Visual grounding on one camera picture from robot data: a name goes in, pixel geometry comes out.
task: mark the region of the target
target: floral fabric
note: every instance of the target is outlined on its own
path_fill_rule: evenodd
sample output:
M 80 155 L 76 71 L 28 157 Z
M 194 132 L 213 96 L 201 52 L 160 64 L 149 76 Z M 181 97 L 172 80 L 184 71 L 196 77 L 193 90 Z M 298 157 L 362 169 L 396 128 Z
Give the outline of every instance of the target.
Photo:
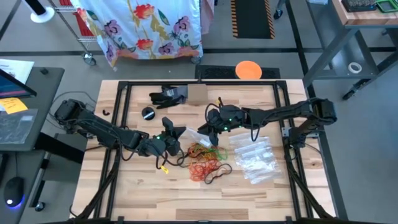
M 113 67 L 118 57 L 203 55 L 200 0 L 71 0 Z

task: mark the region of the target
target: orange disc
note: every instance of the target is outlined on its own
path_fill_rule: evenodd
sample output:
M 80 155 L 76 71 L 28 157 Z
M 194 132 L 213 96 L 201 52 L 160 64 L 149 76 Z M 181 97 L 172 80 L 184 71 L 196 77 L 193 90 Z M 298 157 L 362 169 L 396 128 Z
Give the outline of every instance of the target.
M 235 68 L 235 73 L 242 80 L 260 79 L 262 75 L 261 67 L 252 61 L 240 62 Z

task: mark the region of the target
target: yellow sticky note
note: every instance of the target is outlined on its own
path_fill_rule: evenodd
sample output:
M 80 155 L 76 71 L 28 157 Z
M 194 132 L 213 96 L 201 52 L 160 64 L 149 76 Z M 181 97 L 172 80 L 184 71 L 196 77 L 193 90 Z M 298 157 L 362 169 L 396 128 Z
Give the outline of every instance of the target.
M 27 110 L 25 104 L 18 98 L 0 99 L 0 105 L 4 107 L 7 114 L 12 114 L 20 111 Z
M 160 168 L 161 168 L 162 171 L 164 171 L 166 174 L 169 174 L 168 168 L 166 168 L 166 167 L 164 167 L 164 166 L 161 166 Z

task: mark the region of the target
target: black mouse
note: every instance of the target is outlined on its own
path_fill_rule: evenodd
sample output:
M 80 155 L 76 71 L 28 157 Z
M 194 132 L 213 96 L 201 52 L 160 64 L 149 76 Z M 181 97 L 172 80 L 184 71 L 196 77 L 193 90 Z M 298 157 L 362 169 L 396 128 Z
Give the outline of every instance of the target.
M 8 207 L 15 207 L 20 204 L 24 197 L 24 179 L 14 177 L 4 187 L 4 201 Z

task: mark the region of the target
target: white tape roll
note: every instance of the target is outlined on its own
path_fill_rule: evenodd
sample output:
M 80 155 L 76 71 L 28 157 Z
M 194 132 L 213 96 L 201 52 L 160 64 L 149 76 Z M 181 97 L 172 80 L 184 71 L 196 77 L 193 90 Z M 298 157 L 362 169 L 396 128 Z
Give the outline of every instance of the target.
M 351 73 L 358 74 L 359 72 L 362 71 L 362 66 L 361 66 L 360 64 L 356 63 L 356 62 L 351 62 L 351 63 L 348 65 L 348 70 L 349 70 Z

